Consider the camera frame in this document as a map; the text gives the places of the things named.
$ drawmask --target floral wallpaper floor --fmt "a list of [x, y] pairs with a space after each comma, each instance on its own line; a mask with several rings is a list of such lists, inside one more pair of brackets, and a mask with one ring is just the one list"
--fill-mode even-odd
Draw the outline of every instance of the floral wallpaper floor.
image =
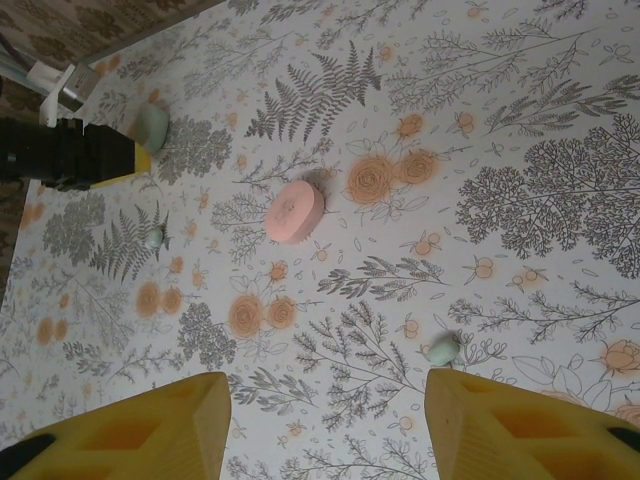
[[[223, 478], [437, 478], [446, 331], [456, 369], [640, 425], [640, 4], [604, 3], [229, 0], [105, 60], [84, 118], [169, 135], [133, 181], [31, 186], [3, 445], [222, 370]], [[298, 178], [325, 215], [274, 244]]]

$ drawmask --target fern leaf print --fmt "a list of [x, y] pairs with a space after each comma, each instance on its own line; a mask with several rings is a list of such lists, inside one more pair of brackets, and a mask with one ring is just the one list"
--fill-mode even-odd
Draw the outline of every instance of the fern leaf print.
[[373, 65], [373, 48], [362, 62], [354, 43], [349, 42], [349, 46], [346, 65], [336, 58], [313, 53], [322, 74], [289, 64], [287, 73], [293, 85], [276, 80], [279, 99], [265, 92], [265, 110], [257, 110], [257, 118], [251, 120], [245, 136], [266, 136], [273, 140], [277, 135], [282, 141], [286, 132], [291, 142], [303, 128], [306, 143], [317, 125], [322, 136], [327, 136], [338, 115], [352, 102], [357, 101], [364, 107], [367, 88], [380, 90], [381, 76]]

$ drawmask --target gray tree illustration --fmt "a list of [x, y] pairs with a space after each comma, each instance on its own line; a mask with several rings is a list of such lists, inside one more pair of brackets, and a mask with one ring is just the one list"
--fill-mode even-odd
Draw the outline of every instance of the gray tree illustration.
[[458, 223], [480, 243], [501, 230], [502, 245], [521, 259], [545, 256], [555, 244], [593, 247], [627, 278], [640, 276], [640, 126], [615, 115], [613, 128], [583, 140], [541, 142], [528, 167], [483, 167], [460, 189]]
[[104, 197], [96, 193], [68, 202], [47, 221], [44, 248], [54, 256], [68, 254], [74, 267], [88, 260], [95, 243], [92, 229], [104, 223], [104, 210]]
[[231, 134], [225, 129], [211, 129], [208, 120], [186, 116], [172, 121], [162, 147], [160, 179], [173, 185], [184, 173], [202, 178], [213, 165], [221, 169], [231, 155]]

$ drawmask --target white plastic part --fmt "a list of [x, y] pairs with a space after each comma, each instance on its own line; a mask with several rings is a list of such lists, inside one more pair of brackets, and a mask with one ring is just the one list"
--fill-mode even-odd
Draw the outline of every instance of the white plastic part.
[[40, 125], [46, 125], [50, 128], [56, 126], [58, 122], [58, 95], [75, 68], [74, 65], [67, 67], [64, 73], [58, 78], [58, 81], [49, 92], [47, 98], [45, 98], [42, 105], [40, 105]]

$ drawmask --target gray fern illustration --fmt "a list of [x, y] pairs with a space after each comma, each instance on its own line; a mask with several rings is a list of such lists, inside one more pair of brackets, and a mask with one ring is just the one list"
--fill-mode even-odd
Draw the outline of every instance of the gray fern illustration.
[[312, 331], [294, 335], [301, 348], [296, 360], [304, 372], [313, 372], [329, 363], [333, 385], [327, 391], [332, 411], [322, 416], [330, 432], [341, 425], [351, 426], [367, 413], [379, 418], [390, 402], [405, 388], [423, 393], [408, 378], [409, 365], [393, 342], [387, 342], [385, 317], [375, 314], [369, 304], [350, 305], [334, 325], [327, 317], [309, 322]]
[[[249, 71], [264, 78], [283, 57], [284, 40], [290, 34], [274, 37], [268, 26], [262, 26], [238, 38], [235, 44], [220, 38], [212, 39], [202, 61], [204, 68], [193, 70], [184, 77], [185, 96], [187, 99], [206, 97], [226, 80], [238, 80]], [[265, 49], [267, 53], [259, 57]]]
[[344, 444], [348, 459], [343, 459], [342, 455], [336, 455], [338, 458], [335, 458], [322, 450], [304, 449], [303, 460], [306, 465], [298, 457], [289, 458], [280, 468], [280, 475], [284, 480], [309, 480], [323, 474], [332, 480], [427, 480], [433, 477], [428, 475], [429, 459], [418, 451], [412, 454], [410, 442], [385, 437], [382, 455], [370, 454], [366, 440], [358, 440], [350, 435], [344, 436]]
[[458, 222], [479, 243], [503, 230], [502, 244], [521, 259], [545, 256], [557, 242], [580, 239], [627, 278], [640, 276], [640, 126], [615, 115], [613, 129], [593, 128], [584, 141], [531, 147], [520, 172], [483, 167], [460, 189]]
[[92, 229], [104, 222], [104, 196], [87, 193], [68, 202], [64, 211], [54, 213], [42, 236], [44, 248], [53, 256], [68, 254], [75, 267], [89, 259], [94, 246]]
[[105, 229], [102, 244], [93, 252], [89, 266], [96, 268], [110, 278], [124, 281], [131, 273], [133, 280], [138, 276], [140, 268], [151, 258], [159, 259], [160, 250], [150, 249], [145, 242], [149, 232], [154, 228], [165, 229], [169, 219], [166, 213], [160, 220], [160, 204], [156, 202], [153, 218], [138, 205], [135, 206], [138, 218], [128, 217], [122, 210], [118, 215], [118, 222], [111, 221], [110, 228]]
[[542, 3], [533, 10], [536, 13], [555, 12], [556, 20], [573, 17], [580, 20], [587, 12], [589, 0], [540, 0]]
[[263, 412], [276, 412], [279, 416], [293, 412], [293, 404], [302, 403], [315, 407], [313, 397], [317, 390], [311, 388], [304, 380], [296, 380], [289, 374], [282, 379], [276, 378], [264, 368], [258, 368], [249, 376], [253, 385], [247, 385], [237, 374], [229, 375], [229, 388], [234, 400], [240, 405], [250, 405], [257, 401]]
[[261, 202], [253, 195], [234, 193], [231, 200], [214, 203], [211, 225], [220, 232], [232, 232], [231, 243], [234, 247], [229, 254], [233, 263], [245, 263], [265, 241], [266, 233], [262, 225], [272, 201], [270, 196]]
[[464, 325], [478, 322], [479, 331], [501, 331], [512, 323], [530, 325], [531, 344], [553, 340], [553, 334], [559, 327], [567, 327], [574, 332], [576, 341], [583, 343], [604, 340], [605, 332], [615, 332], [622, 325], [619, 317], [622, 310], [640, 303], [640, 299], [625, 291], [601, 293], [579, 282], [572, 282], [571, 286], [576, 297], [584, 299], [586, 305], [554, 304], [537, 291], [529, 296], [526, 307], [521, 307], [511, 298], [499, 297], [494, 302], [500, 308], [499, 312], [493, 309], [485, 312], [482, 306], [461, 298], [449, 307], [449, 317]]
[[328, 278], [320, 280], [318, 291], [327, 294], [339, 292], [347, 298], [362, 297], [370, 292], [376, 300], [395, 298], [402, 302], [418, 295], [417, 285], [447, 285], [440, 278], [444, 270], [426, 260], [403, 257], [401, 263], [393, 264], [379, 257], [367, 258], [370, 260], [365, 260], [364, 265], [357, 268], [362, 271], [362, 276], [352, 276], [348, 270], [336, 268], [329, 272]]
[[333, 146], [333, 141], [330, 138], [323, 137], [318, 143], [311, 149], [310, 153], [306, 153], [304, 150], [296, 150], [291, 155], [291, 159], [287, 161], [282, 155], [278, 155], [276, 158], [276, 164], [266, 168], [265, 161], [260, 160], [255, 168], [243, 175], [243, 177], [234, 181], [233, 183], [243, 183], [251, 185], [260, 192], [267, 192], [270, 188], [272, 181], [278, 181], [280, 183], [288, 183], [291, 181], [290, 175], [296, 169], [301, 167], [311, 167], [317, 165], [320, 161], [319, 157], [324, 156]]
[[[409, 9], [411, 20], [425, 9], [431, 0], [411, 0]], [[366, 5], [355, 4], [349, 13], [336, 20], [338, 28], [327, 28], [322, 32], [316, 45], [320, 50], [328, 50], [338, 40], [342, 33], [351, 31], [353, 35], [358, 35], [365, 31], [367, 25], [375, 21], [377, 25], [384, 27], [389, 23], [390, 15], [407, 3], [407, 0], [373, 0]]]
[[571, 66], [578, 64], [576, 55], [586, 54], [577, 48], [586, 32], [556, 37], [550, 33], [551, 26], [541, 19], [522, 20], [516, 28], [484, 34], [481, 46], [453, 32], [429, 35], [421, 48], [426, 54], [422, 72], [401, 69], [385, 82], [394, 112], [437, 112], [453, 105], [470, 88], [477, 93], [495, 91], [518, 78], [519, 64], [527, 61], [531, 53], [573, 40], [566, 50], [543, 57], [541, 66], [532, 65], [520, 75], [521, 86], [530, 82], [532, 91], [551, 88], [570, 73]]
[[221, 169], [231, 155], [231, 134], [225, 129], [211, 129], [208, 120], [188, 116], [173, 120], [162, 147], [159, 178], [173, 185], [184, 173], [202, 178], [213, 165]]
[[489, 134], [508, 127], [517, 128], [519, 135], [527, 137], [566, 130], [581, 114], [614, 115], [627, 106], [628, 100], [640, 100], [640, 76], [623, 75], [608, 82], [601, 92], [592, 90], [591, 85], [565, 80], [537, 99], [527, 95], [501, 106], [484, 123], [490, 128]]
[[219, 369], [223, 363], [231, 364], [237, 343], [229, 338], [222, 324], [211, 321], [211, 310], [206, 303], [192, 303], [180, 317], [178, 346], [191, 360], [199, 352], [200, 363], [208, 370]]
[[322, 75], [311, 70], [294, 68], [287, 72], [293, 86], [276, 79], [276, 90], [280, 100], [265, 92], [266, 110], [257, 111], [257, 119], [251, 120], [246, 137], [258, 135], [273, 139], [276, 133], [280, 140], [287, 132], [289, 141], [304, 123], [303, 141], [306, 143], [311, 131], [320, 125], [322, 135], [327, 136], [336, 117], [354, 100], [365, 105], [367, 87], [380, 90], [380, 76], [373, 68], [373, 48], [362, 65], [353, 42], [350, 44], [346, 66], [338, 59], [314, 53], [320, 62]]

